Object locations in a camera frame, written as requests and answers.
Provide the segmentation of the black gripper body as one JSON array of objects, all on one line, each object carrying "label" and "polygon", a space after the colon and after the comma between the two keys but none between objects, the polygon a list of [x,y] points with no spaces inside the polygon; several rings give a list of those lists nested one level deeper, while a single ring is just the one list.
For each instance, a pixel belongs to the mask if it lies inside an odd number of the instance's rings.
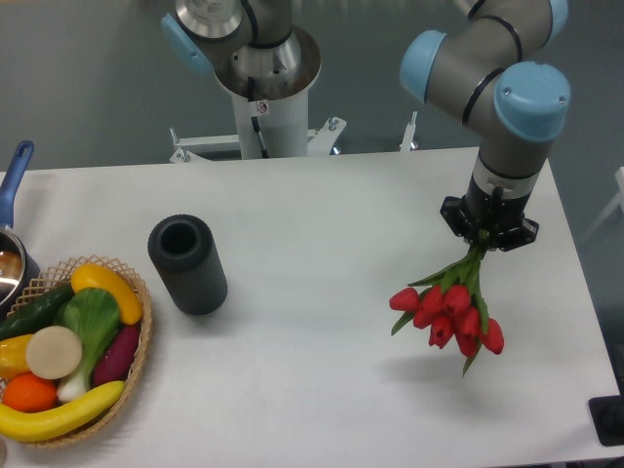
[{"label": "black gripper body", "polygon": [[471,180],[463,197],[474,218],[475,236],[470,241],[476,241],[479,231],[484,229],[490,234],[490,242],[494,244],[497,233],[513,227],[525,217],[526,196],[505,199],[502,190],[498,188],[487,194],[475,180]]}]

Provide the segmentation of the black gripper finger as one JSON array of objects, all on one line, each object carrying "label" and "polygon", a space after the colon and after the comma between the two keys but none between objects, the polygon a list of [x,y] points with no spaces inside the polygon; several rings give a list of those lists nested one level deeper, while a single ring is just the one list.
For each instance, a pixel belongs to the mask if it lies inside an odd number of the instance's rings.
[{"label": "black gripper finger", "polygon": [[513,227],[508,227],[496,234],[494,248],[501,251],[512,251],[532,244],[537,237],[539,224],[528,218],[522,218]]},{"label": "black gripper finger", "polygon": [[456,237],[464,240],[474,239],[474,218],[464,197],[447,196],[441,205],[440,214]]}]

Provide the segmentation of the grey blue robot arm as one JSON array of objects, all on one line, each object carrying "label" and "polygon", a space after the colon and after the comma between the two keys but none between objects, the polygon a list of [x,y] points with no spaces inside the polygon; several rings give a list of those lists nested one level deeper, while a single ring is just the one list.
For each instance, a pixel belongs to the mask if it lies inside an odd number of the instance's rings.
[{"label": "grey blue robot arm", "polygon": [[420,33],[400,65],[403,87],[480,139],[468,189],[441,215],[471,248],[501,250],[535,241],[525,208],[555,139],[571,89],[557,68],[531,60],[563,29],[566,1],[470,1],[456,36]]}]

